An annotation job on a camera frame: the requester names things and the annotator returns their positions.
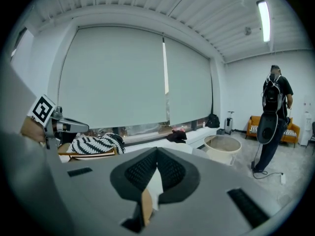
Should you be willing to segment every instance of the black bag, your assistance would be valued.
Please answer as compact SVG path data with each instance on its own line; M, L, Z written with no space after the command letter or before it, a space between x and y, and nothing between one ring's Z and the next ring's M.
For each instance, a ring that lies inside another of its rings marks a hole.
M214 114L209 114L206 126L209 128L219 128L220 127L219 117L217 117Z

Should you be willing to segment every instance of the floor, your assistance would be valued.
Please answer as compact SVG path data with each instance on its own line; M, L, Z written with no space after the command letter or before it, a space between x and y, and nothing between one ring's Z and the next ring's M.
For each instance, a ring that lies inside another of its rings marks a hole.
M246 134L239 132L233 132L231 136L242 144L242 151L236 155L232 165L235 170L253 178L278 201L281 207L284 207L291 200L299 198L303 194L315 169L315 154L312 156L313 146L315 145L309 145L307 149L298 144L296 144L295 148L293 144L288 143L282 143L278 146L276 154L265 170L269 174L283 172L286 183L282 185L280 174L274 174L264 179L255 179L253 177L251 162L258 149L256 138L247 137L245 139ZM259 161L261 147L255 164ZM255 174L255 176L263 177L264 175Z

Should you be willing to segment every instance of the black t-shirt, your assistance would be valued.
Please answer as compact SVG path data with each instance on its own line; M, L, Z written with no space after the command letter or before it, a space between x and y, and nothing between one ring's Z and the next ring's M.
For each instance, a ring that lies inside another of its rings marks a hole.
M275 78L275 74L270 74L270 80L273 80ZM279 118L281 119L286 119L287 117L287 109L286 109L286 95L287 94L292 94L293 95L293 91L292 91L292 88L289 84L289 81L287 81L287 79L284 77L284 76L281 76L279 79L278 79L278 83L281 87L281 90L282 90L282 93L283 93L283 104L282 104L282 107L278 110L277 112L277 115ZM265 90L267 86L267 83L265 81L264 83L264 87L263 87L263 90Z

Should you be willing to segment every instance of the smoke detector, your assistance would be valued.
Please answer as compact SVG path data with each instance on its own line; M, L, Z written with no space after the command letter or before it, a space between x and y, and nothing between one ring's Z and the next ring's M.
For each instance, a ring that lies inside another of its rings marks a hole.
M252 33L252 29L250 27L245 27L245 35L248 36Z

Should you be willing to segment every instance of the window shade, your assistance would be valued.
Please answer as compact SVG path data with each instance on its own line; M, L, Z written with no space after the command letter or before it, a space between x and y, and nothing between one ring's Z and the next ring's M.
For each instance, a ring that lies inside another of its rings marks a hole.
M59 88L63 115L90 128L166 121L162 37L129 28L78 30Z
M177 41L164 42L171 125L206 117L212 105L209 60Z

